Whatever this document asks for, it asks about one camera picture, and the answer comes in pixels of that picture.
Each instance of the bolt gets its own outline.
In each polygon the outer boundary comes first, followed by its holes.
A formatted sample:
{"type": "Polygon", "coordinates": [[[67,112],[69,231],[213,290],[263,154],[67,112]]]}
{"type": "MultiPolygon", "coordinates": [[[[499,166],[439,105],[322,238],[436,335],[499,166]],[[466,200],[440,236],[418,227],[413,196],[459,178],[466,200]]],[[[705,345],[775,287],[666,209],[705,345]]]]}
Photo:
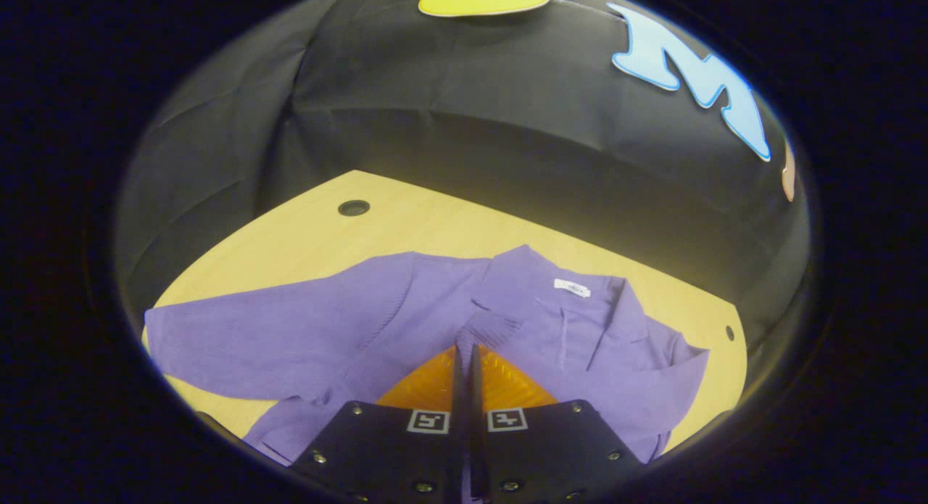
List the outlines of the bolt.
{"type": "Polygon", "coordinates": [[[418,493],[431,493],[435,487],[430,483],[415,483],[415,491],[418,493]]]}
{"type": "Polygon", "coordinates": [[[500,485],[501,490],[508,492],[519,491],[519,488],[521,488],[519,481],[506,481],[500,485]]]}

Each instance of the wooden table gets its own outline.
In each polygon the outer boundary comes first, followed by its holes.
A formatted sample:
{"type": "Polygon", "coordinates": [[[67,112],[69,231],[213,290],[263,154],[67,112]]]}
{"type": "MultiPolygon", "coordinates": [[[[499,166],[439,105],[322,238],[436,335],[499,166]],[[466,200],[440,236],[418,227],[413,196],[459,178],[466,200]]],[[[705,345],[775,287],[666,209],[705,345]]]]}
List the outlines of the wooden table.
{"type": "MultiPolygon", "coordinates": [[[[538,224],[418,186],[351,171],[312,188],[232,234],[190,265],[157,306],[332,276],[374,256],[422,252],[491,258],[528,244],[557,266],[626,277],[650,317],[710,350],[703,384],[674,429],[675,447],[732,409],[745,385],[745,336],[733,305],[633,260],[538,224]],[[344,201],[368,201],[361,216],[338,213],[344,201]],[[729,339],[730,326],[734,338],[729,339]]],[[[143,331],[142,341],[148,347],[143,331]]],[[[166,376],[196,410],[244,436],[276,401],[232,399],[166,376]]]]}

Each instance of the orange plastic part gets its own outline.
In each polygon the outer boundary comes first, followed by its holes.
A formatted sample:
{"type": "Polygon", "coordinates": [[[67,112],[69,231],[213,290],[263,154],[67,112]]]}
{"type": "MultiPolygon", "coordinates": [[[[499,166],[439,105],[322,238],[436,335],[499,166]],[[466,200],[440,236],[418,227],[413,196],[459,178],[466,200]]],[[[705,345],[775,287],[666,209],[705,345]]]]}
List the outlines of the orange plastic part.
{"type": "MultiPolygon", "coordinates": [[[[532,408],[557,402],[519,368],[483,345],[480,346],[480,358],[484,376],[484,412],[501,408],[532,408]]],[[[449,348],[395,384],[377,404],[451,411],[454,364],[455,349],[449,348]]]]}

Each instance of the purple shirt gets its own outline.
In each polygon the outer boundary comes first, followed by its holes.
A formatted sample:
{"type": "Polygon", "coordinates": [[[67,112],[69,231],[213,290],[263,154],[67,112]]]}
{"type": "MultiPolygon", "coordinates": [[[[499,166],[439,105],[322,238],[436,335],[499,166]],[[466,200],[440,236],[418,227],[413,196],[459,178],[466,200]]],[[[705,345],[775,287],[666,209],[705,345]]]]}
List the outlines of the purple shirt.
{"type": "Polygon", "coordinates": [[[145,320],[163,373],[280,400],[244,441],[285,465],[345,402],[377,401],[455,343],[483,343],[559,401],[590,401],[647,462],[689,410],[709,355],[647,317],[626,280],[561,269],[527,246],[493,259],[380,256],[331,277],[153,308],[145,320]]]}

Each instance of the blue letter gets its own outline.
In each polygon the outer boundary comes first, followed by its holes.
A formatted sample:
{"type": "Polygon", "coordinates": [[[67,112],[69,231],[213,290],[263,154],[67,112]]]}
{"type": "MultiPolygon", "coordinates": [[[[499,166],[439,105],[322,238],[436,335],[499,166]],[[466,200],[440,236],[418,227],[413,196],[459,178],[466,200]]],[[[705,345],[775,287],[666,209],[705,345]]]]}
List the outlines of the blue letter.
{"type": "Polygon", "coordinates": [[[713,54],[700,60],[680,38],[649,17],[613,3],[606,5],[623,15],[629,24],[629,52],[616,52],[613,65],[664,90],[676,91],[680,81],[667,69],[666,54],[680,69],[693,98],[703,108],[712,107],[722,88],[727,88],[729,105],[722,109],[722,118],[757,156],[770,161],[770,147],[763,137],[757,104],[751,88],[738,73],[713,54]]]}

